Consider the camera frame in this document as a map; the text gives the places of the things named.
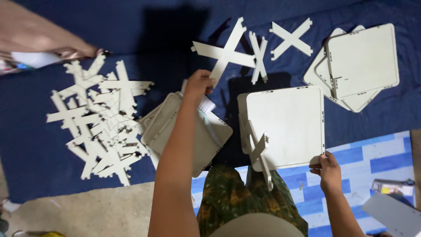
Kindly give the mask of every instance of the left hand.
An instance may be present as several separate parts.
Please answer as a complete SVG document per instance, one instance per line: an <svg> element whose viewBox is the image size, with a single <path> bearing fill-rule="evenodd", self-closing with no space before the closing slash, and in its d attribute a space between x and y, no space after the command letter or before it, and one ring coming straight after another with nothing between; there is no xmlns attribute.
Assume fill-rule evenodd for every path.
<svg viewBox="0 0 421 237"><path fill-rule="evenodd" d="M187 80L183 101L193 102L196 107L199 107L202 96L212 93L212 84L215 79L209 78L210 75L210 71L202 69L193 73Z"/></svg>

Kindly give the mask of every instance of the concrete floor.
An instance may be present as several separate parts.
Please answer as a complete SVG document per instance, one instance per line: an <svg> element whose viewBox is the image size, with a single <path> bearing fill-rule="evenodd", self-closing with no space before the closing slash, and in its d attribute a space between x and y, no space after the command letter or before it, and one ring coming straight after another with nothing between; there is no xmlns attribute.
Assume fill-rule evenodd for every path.
<svg viewBox="0 0 421 237"><path fill-rule="evenodd" d="M67 237L143 237L148 234L153 189L150 182L39 198L2 218L10 224L8 237L18 230L57 231ZM0 197L7 196L0 167Z"/></svg>

